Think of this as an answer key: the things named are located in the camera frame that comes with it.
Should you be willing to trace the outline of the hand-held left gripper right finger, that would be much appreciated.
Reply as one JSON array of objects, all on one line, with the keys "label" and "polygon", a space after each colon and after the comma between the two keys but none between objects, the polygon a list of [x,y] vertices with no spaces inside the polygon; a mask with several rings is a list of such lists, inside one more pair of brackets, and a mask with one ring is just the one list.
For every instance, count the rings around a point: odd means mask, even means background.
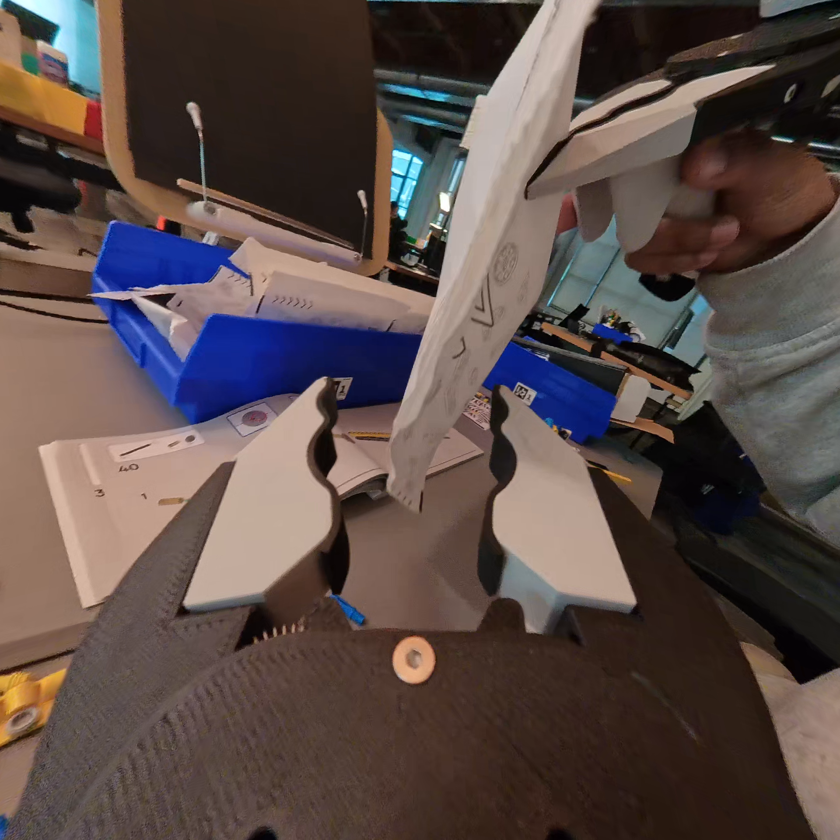
[{"label": "hand-held left gripper right finger", "polygon": [[637,597],[585,459],[504,385],[491,394],[490,431],[483,590],[515,602],[532,634],[551,634],[569,607],[632,614]]}]

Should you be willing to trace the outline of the yellow lego connector piece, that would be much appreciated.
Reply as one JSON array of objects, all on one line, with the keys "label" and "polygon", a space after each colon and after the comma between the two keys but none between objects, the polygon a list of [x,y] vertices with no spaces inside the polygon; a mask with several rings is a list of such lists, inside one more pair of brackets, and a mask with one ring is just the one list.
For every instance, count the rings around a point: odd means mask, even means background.
[{"label": "yellow lego connector piece", "polygon": [[36,678],[25,671],[1,675],[1,748],[42,729],[67,669]]}]

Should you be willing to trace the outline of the person's right forearm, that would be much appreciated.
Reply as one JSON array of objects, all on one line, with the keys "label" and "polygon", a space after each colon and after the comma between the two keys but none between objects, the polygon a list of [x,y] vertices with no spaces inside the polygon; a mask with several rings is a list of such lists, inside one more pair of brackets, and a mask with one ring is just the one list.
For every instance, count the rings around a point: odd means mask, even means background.
[{"label": "person's right forearm", "polygon": [[770,494],[839,544],[839,211],[756,266],[700,278],[711,402]]}]

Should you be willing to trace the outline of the person's right hand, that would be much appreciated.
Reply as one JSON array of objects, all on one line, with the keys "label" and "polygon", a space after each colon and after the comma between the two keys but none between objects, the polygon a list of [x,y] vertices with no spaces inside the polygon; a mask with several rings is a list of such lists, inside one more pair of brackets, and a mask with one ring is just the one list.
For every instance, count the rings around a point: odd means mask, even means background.
[{"label": "person's right hand", "polygon": [[712,192],[709,218],[664,217],[626,265],[643,275],[727,274],[795,245],[832,211],[838,186],[800,145],[758,131],[725,134],[688,149],[681,182]]}]

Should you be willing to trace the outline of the large printed paper lego bag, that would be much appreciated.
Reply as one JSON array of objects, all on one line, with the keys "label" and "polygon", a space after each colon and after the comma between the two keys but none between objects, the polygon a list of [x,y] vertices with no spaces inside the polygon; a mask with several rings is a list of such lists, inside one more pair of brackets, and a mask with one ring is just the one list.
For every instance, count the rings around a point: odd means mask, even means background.
[{"label": "large printed paper lego bag", "polygon": [[386,488],[420,512],[439,444],[537,301],[563,189],[527,187],[571,126],[581,48],[596,1],[542,3],[477,103],[444,265],[390,443]]}]

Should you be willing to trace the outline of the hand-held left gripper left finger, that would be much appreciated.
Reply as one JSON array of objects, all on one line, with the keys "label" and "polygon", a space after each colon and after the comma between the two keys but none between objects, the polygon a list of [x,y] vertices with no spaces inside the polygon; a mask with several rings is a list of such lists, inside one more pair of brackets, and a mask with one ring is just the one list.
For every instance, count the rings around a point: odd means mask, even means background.
[{"label": "hand-held left gripper left finger", "polygon": [[322,377],[238,454],[183,606],[304,613],[340,595],[350,541],[338,492],[333,381]]}]

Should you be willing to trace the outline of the lego instruction booklet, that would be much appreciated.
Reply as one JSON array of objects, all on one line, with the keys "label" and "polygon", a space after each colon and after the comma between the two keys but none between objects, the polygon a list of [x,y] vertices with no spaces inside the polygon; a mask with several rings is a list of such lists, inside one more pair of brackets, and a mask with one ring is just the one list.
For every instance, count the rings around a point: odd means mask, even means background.
[{"label": "lego instruction booklet", "polygon": [[[203,423],[148,434],[59,440],[38,448],[83,607],[101,604],[152,540],[222,463],[298,398],[275,395]],[[345,499],[385,494],[397,404],[339,411],[338,460],[329,480]],[[427,472],[435,476],[483,449],[451,429]]]}]

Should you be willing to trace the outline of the heap of white paper bags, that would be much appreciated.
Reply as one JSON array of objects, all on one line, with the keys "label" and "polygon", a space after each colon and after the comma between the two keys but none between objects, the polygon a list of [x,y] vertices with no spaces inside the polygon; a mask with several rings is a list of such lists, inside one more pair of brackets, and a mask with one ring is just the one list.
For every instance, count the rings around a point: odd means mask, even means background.
[{"label": "heap of white paper bags", "polygon": [[421,334],[433,299],[265,247],[248,238],[204,283],[100,291],[100,301],[135,304],[184,361],[216,314],[274,322]]}]

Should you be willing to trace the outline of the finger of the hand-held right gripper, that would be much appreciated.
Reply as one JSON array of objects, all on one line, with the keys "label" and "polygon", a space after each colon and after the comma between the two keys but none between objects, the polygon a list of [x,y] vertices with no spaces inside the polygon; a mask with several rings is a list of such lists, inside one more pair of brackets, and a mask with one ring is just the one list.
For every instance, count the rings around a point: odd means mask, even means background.
[{"label": "finger of the hand-held right gripper", "polygon": [[749,80],[774,65],[758,65],[715,73],[684,82],[665,78],[638,80],[628,87],[608,93],[572,119],[570,133],[580,133],[609,123],[623,113],[665,103],[666,109],[694,104],[712,94]]},{"label": "finger of the hand-held right gripper", "polygon": [[535,173],[526,186],[528,199],[567,192],[644,165],[677,156],[689,141],[696,107],[679,104],[628,112],[600,127],[577,134]]}]

